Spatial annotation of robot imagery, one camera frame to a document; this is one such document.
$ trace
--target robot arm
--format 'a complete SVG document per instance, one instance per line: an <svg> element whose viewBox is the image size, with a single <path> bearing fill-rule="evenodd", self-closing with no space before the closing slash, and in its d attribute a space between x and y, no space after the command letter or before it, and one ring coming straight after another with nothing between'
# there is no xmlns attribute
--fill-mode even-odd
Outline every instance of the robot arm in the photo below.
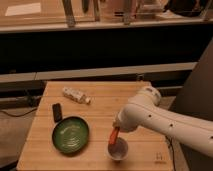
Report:
<svg viewBox="0 0 213 171"><path fill-rule="evenodd" d="M118 113L114 126L122 132L144 126L213 157L213 122L161 109L160 100L158 90L143 87Z"/></svg>

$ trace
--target green bowl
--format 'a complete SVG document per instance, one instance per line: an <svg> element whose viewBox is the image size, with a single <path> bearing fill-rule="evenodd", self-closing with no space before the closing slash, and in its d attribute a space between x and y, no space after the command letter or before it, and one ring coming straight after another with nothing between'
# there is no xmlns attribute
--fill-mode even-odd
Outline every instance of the green bowl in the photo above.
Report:
<svg viewBox="0 0 213 171"><path fill-rule="evenodd" d="M88 142L89 127L80 117L68 117L53 130L52 141L56 149L65 154L80 151Z"/></svg>

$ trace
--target bottle cap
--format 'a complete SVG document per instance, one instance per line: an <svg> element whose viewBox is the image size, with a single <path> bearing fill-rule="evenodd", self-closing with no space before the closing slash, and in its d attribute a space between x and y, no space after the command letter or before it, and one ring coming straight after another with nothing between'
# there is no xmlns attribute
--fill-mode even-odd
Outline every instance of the bottle cap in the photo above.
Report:
<svg viewBox="0 0 213 171"><path fill-rule="evenodd" d="M87 97L87 98L85 99L86 104L90 104L90 101L91 101L91 99L90 99L89 97Z"/></svg>

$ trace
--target white bottle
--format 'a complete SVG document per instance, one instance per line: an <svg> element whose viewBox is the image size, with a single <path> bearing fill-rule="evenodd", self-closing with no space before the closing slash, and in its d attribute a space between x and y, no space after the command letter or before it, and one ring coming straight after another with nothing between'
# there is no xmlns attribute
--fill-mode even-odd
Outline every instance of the white bottle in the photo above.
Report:
<svg viewBox="0 0 213 171"><path fill-rule="evenodd" d="M79 90L64 87L62 92L65 97L68 97L78 103L90 104L91 99Z"/></svg>

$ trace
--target wooden tabletop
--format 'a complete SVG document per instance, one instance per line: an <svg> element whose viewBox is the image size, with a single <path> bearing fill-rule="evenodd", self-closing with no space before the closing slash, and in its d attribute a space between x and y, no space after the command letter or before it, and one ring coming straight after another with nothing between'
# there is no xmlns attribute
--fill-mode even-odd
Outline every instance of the wooden tabletop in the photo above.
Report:
<svg viewBox="0 0 213 171"><path fill-rule="evenodd" d="M140 127L119 136L128 142L129 151L120 163L112 161L107 144L115 115L145 82L48 82L24 145L17 170L75 171L172 171L165 137ZM72 87L91 97L91 104L78 104L62 95ZM89 143L74 156L58 152L51 141L55 127L52 104L60 103L63 118L80 116L90 128Z"/></svg>

